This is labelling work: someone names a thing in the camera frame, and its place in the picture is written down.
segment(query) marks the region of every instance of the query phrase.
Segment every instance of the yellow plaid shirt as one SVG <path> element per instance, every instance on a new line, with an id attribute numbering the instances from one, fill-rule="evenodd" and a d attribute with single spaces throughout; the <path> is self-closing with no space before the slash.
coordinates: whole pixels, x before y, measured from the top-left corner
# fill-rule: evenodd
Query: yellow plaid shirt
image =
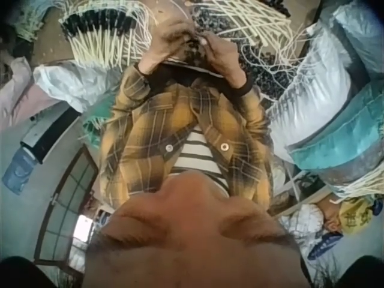
<path id="1" fill-rule="evenodd" d="M 256 91 L 241 96 L 238 109 L 214 87 L 170 81 L 162 93 L 148 98 L 149 93 L 147 79 L 128 67 L 100 147 L 101 193 L 107 203 L 117 209 L 134 193 L 158 191 L 198 125 L 230 195 L 268 209 L 271 141 Z"/>

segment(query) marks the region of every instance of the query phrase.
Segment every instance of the forehead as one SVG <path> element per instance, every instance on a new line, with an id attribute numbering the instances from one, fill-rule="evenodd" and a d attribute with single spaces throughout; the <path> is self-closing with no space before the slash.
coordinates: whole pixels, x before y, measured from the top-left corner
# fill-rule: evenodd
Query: forehead
<path id="1" fill-rule="evenodd" d="M 173 287 L 175 283 L 189 287 L 194 283 L 191 287 L 255 287 L 259 284 L 285 288 L 289 287 L 289 274 L 295 272 L 294 258 L 299 259 L 293 250 L 275 244 L 232 247 L 231 250 L 175 251 L 147 247 L 109 251 L 87 259 L 84 287 L 162 287 L 159 283 L 164 287 Z M 282 271 L 276 271 L 276 262 L 284 268 Z"/>

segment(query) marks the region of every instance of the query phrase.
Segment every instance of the shirt button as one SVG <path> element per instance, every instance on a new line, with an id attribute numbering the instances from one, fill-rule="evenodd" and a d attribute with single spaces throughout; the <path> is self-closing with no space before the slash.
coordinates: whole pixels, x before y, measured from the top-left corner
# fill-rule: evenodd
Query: shirt button
<path id="1" fill-rule="evenodd" d="M 168 144 L 168 145 L 166 146 L 166 151 L 167 151 L 167 152 L 172 152 L 172 151 L 173 151 L 173 146 L 172 146 L 171 144 Z"/>
<path id="2" fill-rule="evenodd" d="M 223 143 L 223 144 L 221 144 L 220 149 L 222 151 L 226 152 L 229 150 L 229 145 L 227 143 Z"/>

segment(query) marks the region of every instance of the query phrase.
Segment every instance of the hand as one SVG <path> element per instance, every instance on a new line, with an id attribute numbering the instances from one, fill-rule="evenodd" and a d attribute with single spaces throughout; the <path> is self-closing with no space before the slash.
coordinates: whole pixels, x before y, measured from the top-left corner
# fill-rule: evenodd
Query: hand
<path id="1" fill-rule="evenodd" d="M 229 82 L 233 88 L 241 88 L 247 76 L 241 69 L 237 45 L 220 38 L 212 32 L 204 32 L 200 43 L 205 49 L 208 62 Z"/>
<path id="2" fill-rule="evenodd" d="M 151 74 L 158 64 L 174 55 L 194 35 L 193 22 L 169 19 L 159 24 L 152 33 L 152 43 L 143 55 L 139 70 Z"/>

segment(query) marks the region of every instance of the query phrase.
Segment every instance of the nose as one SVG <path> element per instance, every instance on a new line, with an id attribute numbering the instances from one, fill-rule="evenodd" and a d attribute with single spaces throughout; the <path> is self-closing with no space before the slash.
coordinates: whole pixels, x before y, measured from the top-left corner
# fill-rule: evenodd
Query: nose
<path id="1" fill-rule="evenodd" d="M 167 178 L 157 193 L 163 198 L 178 198 L 181 202 L 206 203 L 213 199 L 222 200 L 226 194 L 208 176 L 199 171 L 187 171 Z"/>
<path id="2" fill-rule="evenodd" d="M 216 230 L 220 206 L 226 199 L 219 189 L 200 172 L 184 172 L 163 183 L 157 193 L 157 206 L 162 217 L 178 229 Z"/>

